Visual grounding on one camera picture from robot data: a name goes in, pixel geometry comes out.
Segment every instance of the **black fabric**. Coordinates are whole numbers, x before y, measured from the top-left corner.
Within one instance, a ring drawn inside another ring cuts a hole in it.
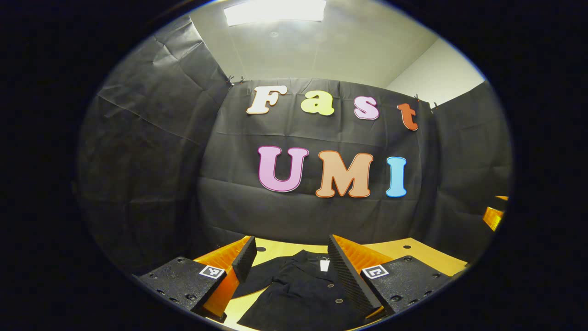
[[[260,331],[341,331],[361,326],[363,317],[345,296],[335,268],[320,270],[319,261],[327,258],[328,254],[301,250],[252,267],[233,297],[269,287],[237,323]]]
[[[247,114],[258,86],[285,85],[288,91],[266,114]],[[334,114],[302,111],[305,93],[321,90],[333,96]],[[380,112],[376,120],[361,120],[353,113],[353,99],[370,96]],[[416,111],[416,131],[402,121],[399,104]],[[220,107],[206,147],[198,178],[198,209],[206,236],[222,246],[244,234],[303,244],[327,244],[330,234],[358,243],[409,237],[422,231],[430,217],[436,190],[435,129],[429,104],[382,88],[334,80],[285,78],[246,81],[230,89]],[[282,149],[276,178],[290,175],[288,148],[309,150],[302,181],[288,193],[277,193],[259,182],[258,148]],[[348,167],[357,153],[369,153],[369,189],[366,198],[319,198],[323,163],[318,153],[338,151]],[[399,198],[386,196],[390,186],[391,156],[406,159],[405,189]]]
[[[416,240],[468,262],[490,243],[494,232],[483,221],[486,207],[508,196],[512,148],[504,111],[490,84],[434,110],[440,146],[440,182],[435,211]]]
[[[183,16],[138,45],[89,105],[78,198],[96,242],[123,270],[153,269],[194,242],[193,183],[226,80]]]

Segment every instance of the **black shirt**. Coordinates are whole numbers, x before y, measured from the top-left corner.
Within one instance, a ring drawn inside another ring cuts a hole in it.
[[[347,299],[335,268],[320,270],[328,254],[301,250],[251,268],[233,297],[269,287],[237,322],[260,331],[343,331],[367,322]]]

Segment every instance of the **blue letter i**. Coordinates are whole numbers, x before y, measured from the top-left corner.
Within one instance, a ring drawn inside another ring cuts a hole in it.
[[[390,165],[390,188],[386,191],[386,195],[391,198],[405,196],[404,166],[406,159],[403,157],[389,157],[386,163]]]

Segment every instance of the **foam letter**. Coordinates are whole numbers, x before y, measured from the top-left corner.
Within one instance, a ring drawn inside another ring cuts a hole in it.
[[[259,160],[259,181],[263,187],[275,192],[290,192],[300,185],[302,179],[302,164],[308,155],[304,148],[290,148],[288,154],[292,157],[290,166],[290,178],[278,180],[275,176],[276,158],[282,153],[279,147],[261,146],[258,149],[261,159]]]
[[[415,111],[410,109],[409,104],[398,105],[397,108],[402,112],[402,123],[408,130],[416,131],[419,126],[412,121],[412,117],[415,116]]]
[[[258,86],[255,88],[255,97],[251,107],[247,108],[247,114],[265,114],[269,108],[265,103],[269,101],[269,105],[273,106],[278,101],[278,93],[286,94],[288,88],[285,86]]]
[[[390,188],[386,191],[386,195],[391,198],[405,196],[404,166],[406,159],[403,157],[389,157],[386,163],[390,165]]]
[[[369,165],[373,161],[371,154],[359,153],[356,155],[349,169],[345,168],[341,155],[336,151],[322,151],[319,153],[319,158],[323,160],[323,178],[320,189],[316,191],[316,196],[320,198],[335,196],[335,191],[332,188],[333,182],[335,182],[340,196],[345,195],[351,182],[353,182],[353,188],[349,191],[350,197],[365,198],[369,196]]]
[[[357,97],[353,100],[355,116],[364,120],[375,120],[380,116],[376,107],[376,100],[372,97]]]
[[[333,108],[333,96],[324,91],[308,91],[304,95],[307,99],[302,101],[300,107],[302,110],[321,115],[331,115],[335,112]]]

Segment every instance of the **wooden table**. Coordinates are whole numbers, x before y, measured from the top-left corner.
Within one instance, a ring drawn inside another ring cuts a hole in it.
[[[257,252],[257,256],[253,261],[254,266],[276,257],[293,256],[301,250],[310,251],[312,253],[327,253],[326,245],[321,246],[282,243],[279,241],[267,240],[258,237],[255,238],[255,242],[257,247],[264,247],[266,250]],[[453,276],[454,274],[462,271],[465,269],[466,265],[465,261],[461,261],[447,254],[441,253],[440,251],[422,244],[412,238],[387,241],[385,243],[366,244],[364,246],[385,254],[393,259],[411,255],[448,276]],[[232,299],[225,309],[227,318],[225,319],[225,322],[222,323],[222,325],[238,331],[257,331],[255,329],[251,329],[250,327],[239,325],[237,324],[237,321],[253,305],[255,300],[257,300],[259,295],[265,291],[265,289],[248,294],[246,296]]]

